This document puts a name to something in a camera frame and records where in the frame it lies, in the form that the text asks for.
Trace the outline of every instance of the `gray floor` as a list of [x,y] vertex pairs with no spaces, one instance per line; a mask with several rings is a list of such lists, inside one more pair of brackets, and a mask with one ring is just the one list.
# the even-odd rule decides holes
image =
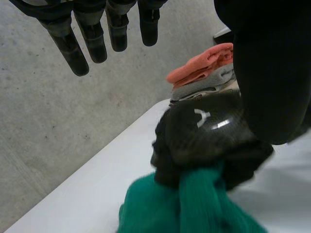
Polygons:
[[94,64],[73,22],[90,72],[76,77],[45,29],[0,2],[0,232],[155,103],[170,95],[166,75],[213,45],[224,25],[213,1],[169,0],[158,43],[142,44],[138,9],[128,14],[128,48]]

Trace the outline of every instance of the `white table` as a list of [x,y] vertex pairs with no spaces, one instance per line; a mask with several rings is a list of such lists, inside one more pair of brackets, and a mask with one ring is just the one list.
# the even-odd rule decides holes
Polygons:
[[[5,233],[114,233],[131,182],[151,171],[155,127],[168,106],[153,106]],[[311,232],[311,133],[276,154],[231,198],[269,232]]]

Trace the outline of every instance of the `green cloth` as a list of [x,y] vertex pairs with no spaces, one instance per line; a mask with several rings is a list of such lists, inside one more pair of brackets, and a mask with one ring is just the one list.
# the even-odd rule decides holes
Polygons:
[[119,211],[118,233],[266,233],[227,196],[222,165],[187,171],[179,189],[134,181]]

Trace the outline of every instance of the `white logo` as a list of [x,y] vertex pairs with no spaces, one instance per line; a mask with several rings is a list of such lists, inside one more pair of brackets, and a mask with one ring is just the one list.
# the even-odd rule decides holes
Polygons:
[[210,113],[209,112],[206,113],[206,112],[204,112],[204,111],[202,111],[200,109],[195,109],[194,113],[201,114],[201,117],[202,117],[202,119],[198,123],[196,123],[198,128],[200,128],[205,123],[207,118],[210,117]]

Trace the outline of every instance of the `orange cloth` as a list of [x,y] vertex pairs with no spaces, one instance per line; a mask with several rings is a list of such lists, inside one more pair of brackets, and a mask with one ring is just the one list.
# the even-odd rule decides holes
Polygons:
[[174,89],[177,89],[188,83],[205,79],[214,70],[232,62],[233,44],[219,44],[191,58],[184,66],[173,70],[166,80],[174,84]]

